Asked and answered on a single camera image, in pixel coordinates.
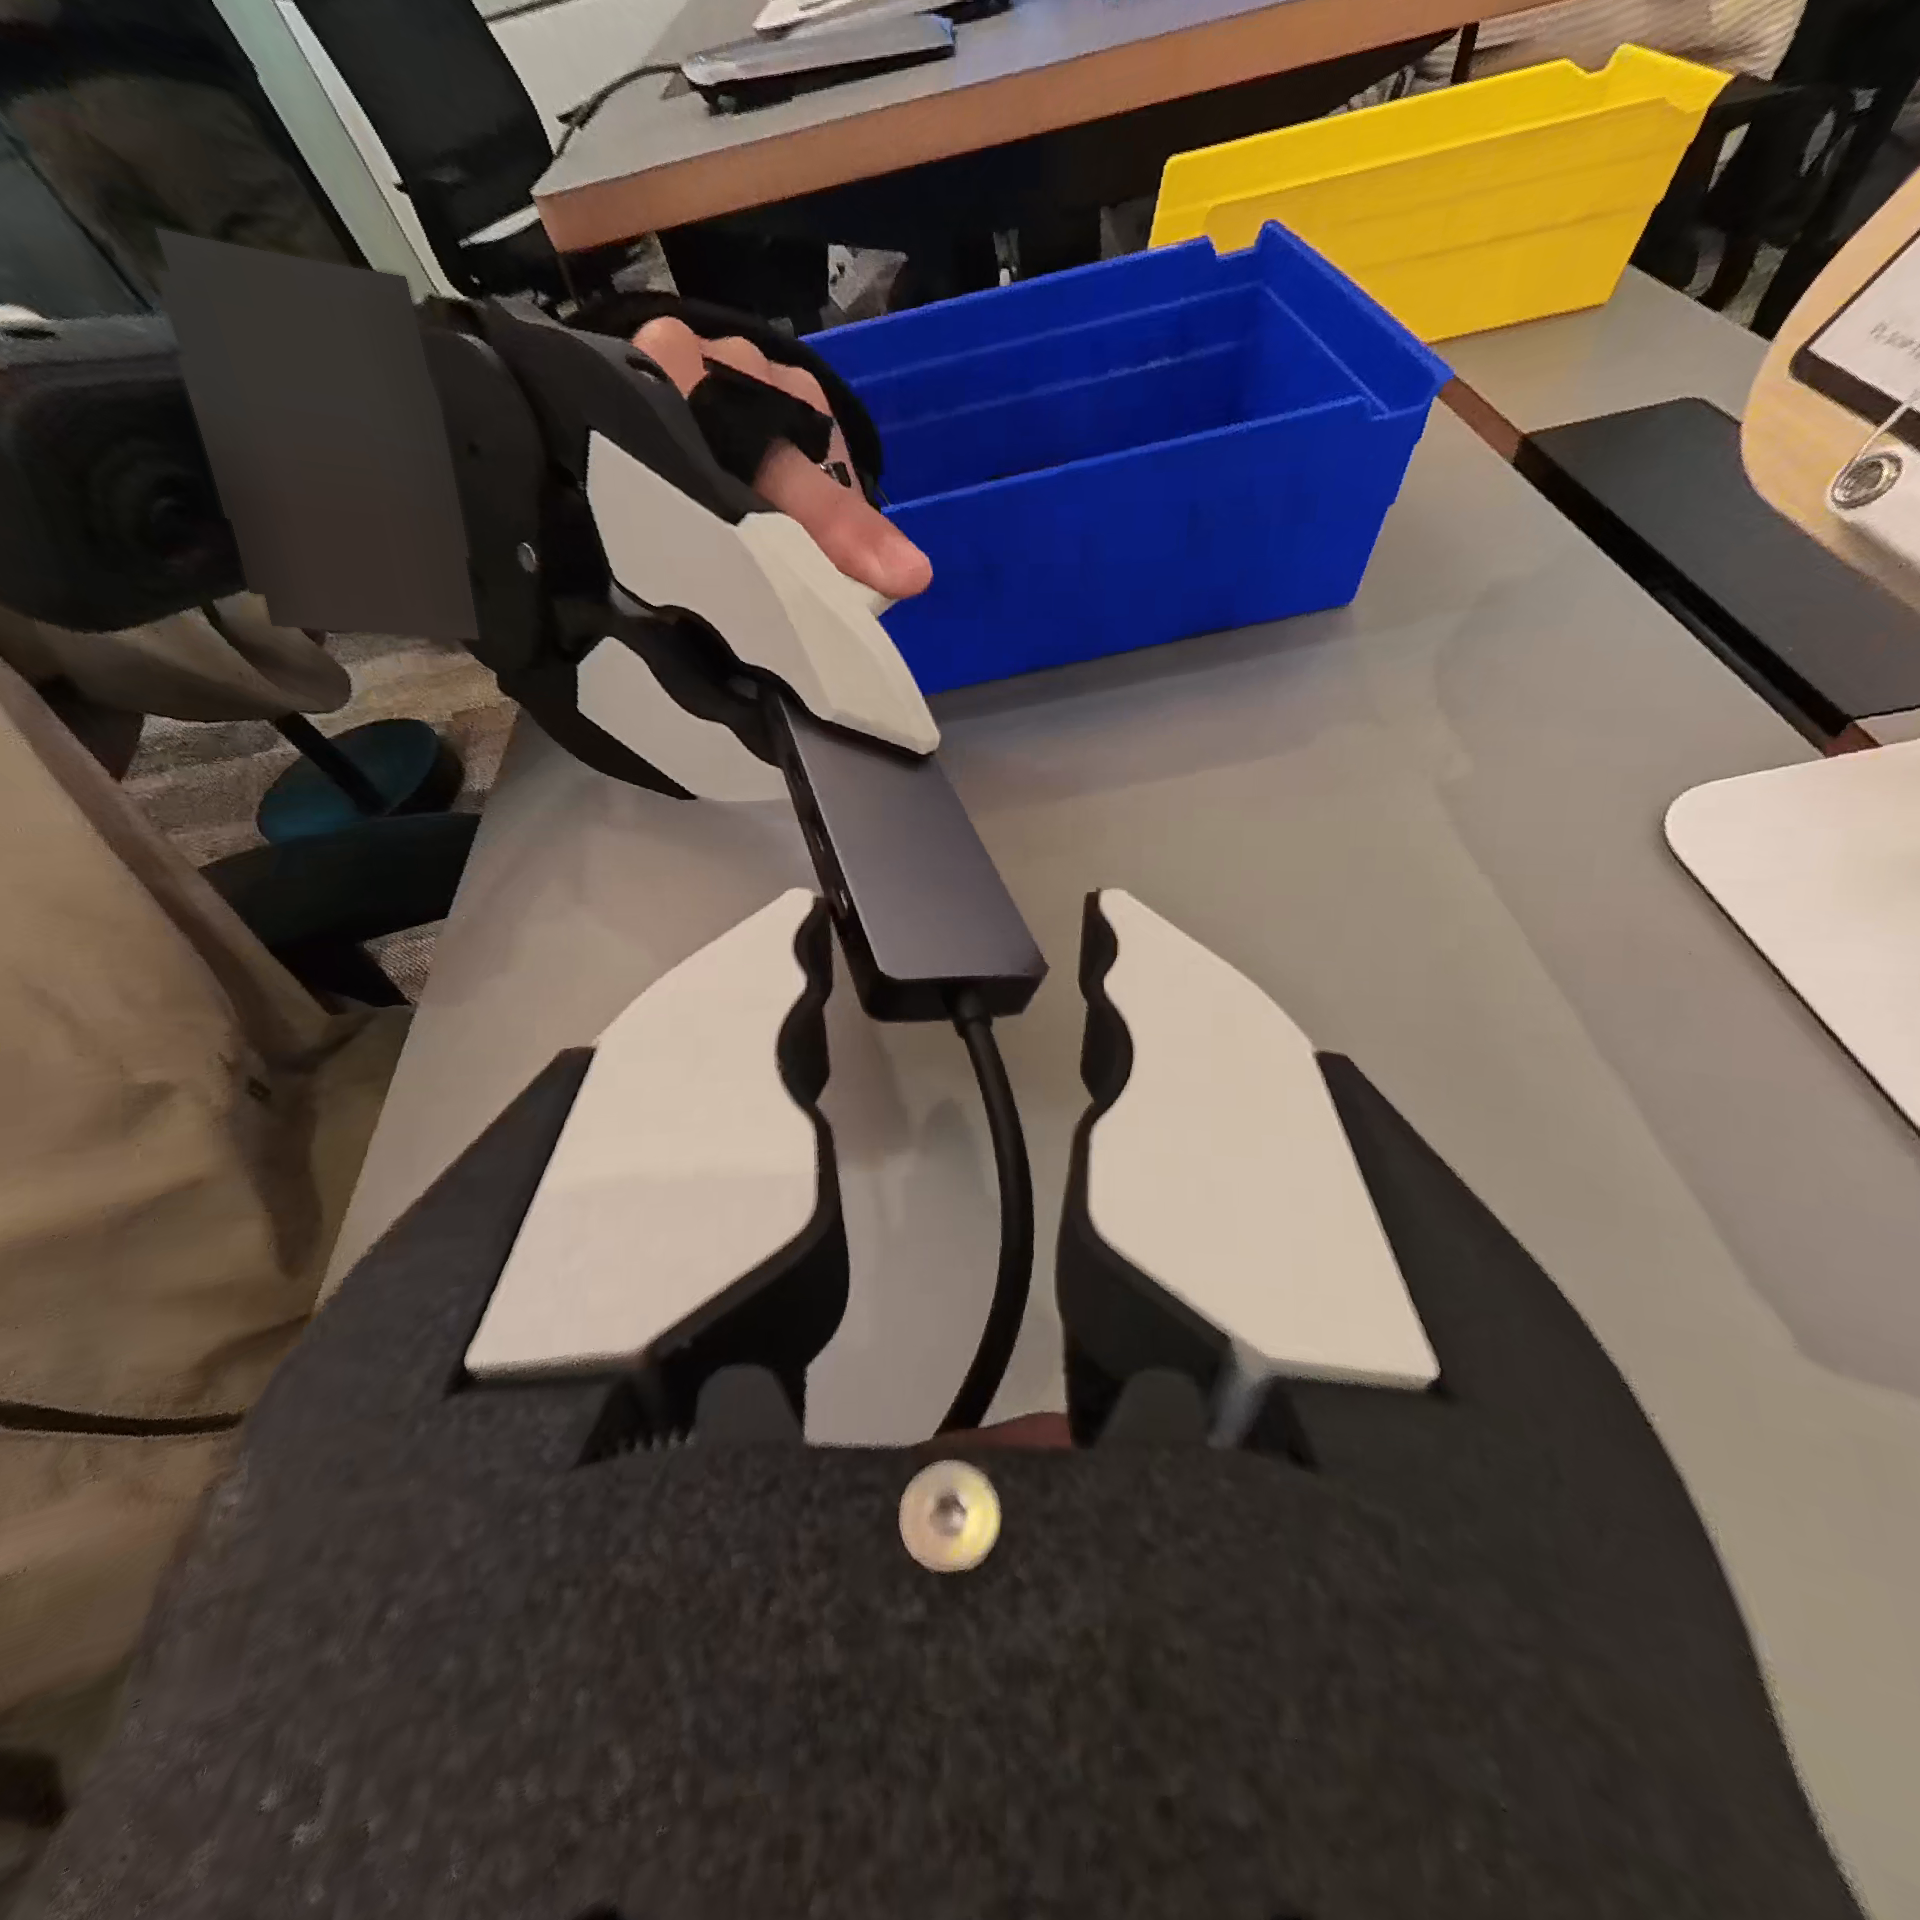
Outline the black desk panel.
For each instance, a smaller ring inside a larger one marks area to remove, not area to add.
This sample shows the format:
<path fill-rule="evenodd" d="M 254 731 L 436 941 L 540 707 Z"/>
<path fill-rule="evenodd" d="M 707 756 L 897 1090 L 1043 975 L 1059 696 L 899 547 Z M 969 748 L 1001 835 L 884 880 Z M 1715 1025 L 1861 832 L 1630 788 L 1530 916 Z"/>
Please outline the black desk panel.
<path fill-rule="evenodd" d="M 1540 428 L 1515 466 L 1810 740 L 1916 714 L 1916 613 L 1760 499 L 1738 420 L 1709 400 Z"/>

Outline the printed instruction sheet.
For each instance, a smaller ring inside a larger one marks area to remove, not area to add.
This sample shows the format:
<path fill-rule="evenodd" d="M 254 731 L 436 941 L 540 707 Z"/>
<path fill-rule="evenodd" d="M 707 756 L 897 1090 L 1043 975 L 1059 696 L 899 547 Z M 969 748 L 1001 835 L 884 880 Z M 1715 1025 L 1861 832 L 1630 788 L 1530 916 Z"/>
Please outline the printed instruction sheet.
<path fill-rule="evenodd" d="M 1904 241 L 1793 355 L 1793 380 L 1883 425 L 1916 412 L 1917 235 Z"/>

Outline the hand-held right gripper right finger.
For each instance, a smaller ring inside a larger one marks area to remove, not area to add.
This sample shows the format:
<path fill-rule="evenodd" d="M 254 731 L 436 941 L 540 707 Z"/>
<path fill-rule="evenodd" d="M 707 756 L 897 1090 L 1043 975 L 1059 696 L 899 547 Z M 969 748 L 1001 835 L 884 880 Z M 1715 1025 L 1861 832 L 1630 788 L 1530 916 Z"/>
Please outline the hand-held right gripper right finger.
<path fill-rule="evenodd" d="M 1078 953 L 1089 1107 L 1054 1258 L 1070 1418 L 1112 1418 L 1155 1375 L 1210 1419 L 1253 1419 L 1274 1384 L 1437 1385 L 1301 1025 L 1120 888 L 1089 893 Z"/>

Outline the black office chair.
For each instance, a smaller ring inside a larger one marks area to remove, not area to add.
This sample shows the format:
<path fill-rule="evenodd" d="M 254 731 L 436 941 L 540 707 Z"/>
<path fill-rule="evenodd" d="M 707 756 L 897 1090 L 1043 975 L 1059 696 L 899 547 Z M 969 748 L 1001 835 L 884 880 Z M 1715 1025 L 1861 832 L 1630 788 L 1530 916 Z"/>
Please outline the black office chair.
<path fill-rule="evenodd" d="M 368 120 L 430 258 L 461 297 L 546 308 L 617 291 L 625 253 L 570 266 L 536 204 L 553 141 L 520 72 L 466 2 L 297 2 L 297 16 Z"/>

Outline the yellow plastic bin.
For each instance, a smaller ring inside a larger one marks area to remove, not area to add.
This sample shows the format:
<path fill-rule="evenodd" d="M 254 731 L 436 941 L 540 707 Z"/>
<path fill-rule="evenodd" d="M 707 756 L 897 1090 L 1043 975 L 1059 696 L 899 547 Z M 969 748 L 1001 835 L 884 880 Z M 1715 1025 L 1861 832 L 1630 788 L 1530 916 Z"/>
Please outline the yellow plastic bin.
<path fill-rule="evenodd" d="M 1731 80 L 1628 43 L 1179 153 L 1147 245 L 1230 253 L 1280 224 L 1428 346 L 1578 313 Z"/>

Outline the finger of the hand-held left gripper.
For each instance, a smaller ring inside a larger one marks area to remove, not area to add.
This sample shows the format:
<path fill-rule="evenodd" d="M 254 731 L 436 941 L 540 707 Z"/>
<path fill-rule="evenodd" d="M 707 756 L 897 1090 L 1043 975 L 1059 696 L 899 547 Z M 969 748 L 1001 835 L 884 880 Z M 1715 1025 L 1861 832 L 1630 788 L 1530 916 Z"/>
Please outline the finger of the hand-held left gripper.
<path fill-rule="evenodd" d="M 789 800 L 757 687 L 713 681 L 674 645 L 601 639 L 576 667 L 576 705 L 667 794 L 726 807 Z"/>
<path fill-rule="evenodd" d="M 702 621 L 816 720 L 914 756 L 938 752 L 939 729 L 869 594 L 796 519 L 725 519 L 598 433 L 585 447 L 585 499 L 630 599 Z"/>

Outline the blue plastic bin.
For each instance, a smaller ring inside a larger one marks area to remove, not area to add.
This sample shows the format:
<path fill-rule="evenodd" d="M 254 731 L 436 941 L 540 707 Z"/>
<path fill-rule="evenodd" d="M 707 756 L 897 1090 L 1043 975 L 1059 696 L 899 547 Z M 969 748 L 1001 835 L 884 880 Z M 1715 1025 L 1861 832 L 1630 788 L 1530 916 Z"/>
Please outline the blue plastic bin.
<path fill-rule="evenodd" d="M 1449 364 L 1280 224 L 824 330 L 931 698 L 1353 602 Z"/>

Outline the grey usb hub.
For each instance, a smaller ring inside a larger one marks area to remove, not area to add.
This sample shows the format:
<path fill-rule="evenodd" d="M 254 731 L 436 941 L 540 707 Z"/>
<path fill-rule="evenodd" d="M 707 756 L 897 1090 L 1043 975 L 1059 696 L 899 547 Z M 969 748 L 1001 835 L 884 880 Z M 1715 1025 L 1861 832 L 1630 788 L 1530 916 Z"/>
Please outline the grey usb hub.
<path fill-rule="evenodd" d="M 1019 1017 L 1050 964 L 938 755 L 856 737 L 796 696 L 758 698 L 776 767 L 849 961 L 880 1025 L 948 1025 L 988 1121 L 1000 1253 L 976 1353 L 942 1432 L 986 1424 L 1016 1356 L 1038 1247 L 1035 1185 L 996 1023 Z"/>

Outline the person's left hand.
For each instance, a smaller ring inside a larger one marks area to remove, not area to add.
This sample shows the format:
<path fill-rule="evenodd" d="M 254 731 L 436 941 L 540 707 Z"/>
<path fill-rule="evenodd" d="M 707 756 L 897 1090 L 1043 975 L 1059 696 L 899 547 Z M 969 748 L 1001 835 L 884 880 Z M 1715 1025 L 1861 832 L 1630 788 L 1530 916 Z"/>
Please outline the person's left hand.
<path fill-rule="evenodd" d="M 867 499 L 849 425 L 816 368 L 768 355 L 752 337 L 702 335 L 681 315 L 650 317 L 630 344 L 689 400 L 720 466 L 846 576 L 891 602 L 928 588 L 928 557 Z"/>

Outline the dark flat tablet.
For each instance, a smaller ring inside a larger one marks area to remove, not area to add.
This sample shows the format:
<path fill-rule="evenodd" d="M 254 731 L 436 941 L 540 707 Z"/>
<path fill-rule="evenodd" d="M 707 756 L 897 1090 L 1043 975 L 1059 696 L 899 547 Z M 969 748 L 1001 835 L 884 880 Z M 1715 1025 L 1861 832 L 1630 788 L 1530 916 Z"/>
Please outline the dark flat tablet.
<path fill-rule="evenodd" d="M 955 26 L 933 12 L 862 16 L 740 39 L 678 63 L 678 79 L 710 112 L 755 112 L 812 92 L 942 64 Z"/>

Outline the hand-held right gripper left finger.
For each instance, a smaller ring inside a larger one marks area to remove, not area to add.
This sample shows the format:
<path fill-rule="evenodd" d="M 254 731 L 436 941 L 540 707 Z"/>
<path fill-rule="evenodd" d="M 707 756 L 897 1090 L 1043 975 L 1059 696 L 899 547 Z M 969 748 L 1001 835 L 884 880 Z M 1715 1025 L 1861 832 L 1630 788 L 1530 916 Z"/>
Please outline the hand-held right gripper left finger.
<path fill-rule="evenodd" d="M 749 1362 L 802 1381 L 849 1308 L 825 900 L 792 890 L 601 1035 L 464 1356 L 472 1381 Z"/>

